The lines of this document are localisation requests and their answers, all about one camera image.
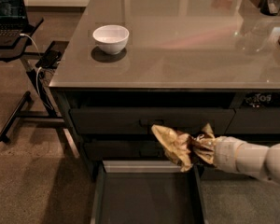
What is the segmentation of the white ribbed gripper body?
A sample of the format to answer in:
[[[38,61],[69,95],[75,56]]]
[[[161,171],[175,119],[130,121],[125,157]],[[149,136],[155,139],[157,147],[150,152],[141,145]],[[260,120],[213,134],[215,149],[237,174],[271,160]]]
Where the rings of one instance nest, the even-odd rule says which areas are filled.
[[[239,174],[240,161],[243,159],[245,141],[222,136],[216,140],[214,165],[221,171]]]

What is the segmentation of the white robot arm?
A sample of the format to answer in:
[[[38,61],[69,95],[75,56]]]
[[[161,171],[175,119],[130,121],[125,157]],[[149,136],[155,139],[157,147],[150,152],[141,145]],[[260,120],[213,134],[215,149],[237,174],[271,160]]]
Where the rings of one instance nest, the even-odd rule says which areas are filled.
[[[267,147],[234,137],[219,137],[214,165],[226,173],[248,175],[280,187],[280,143]]]

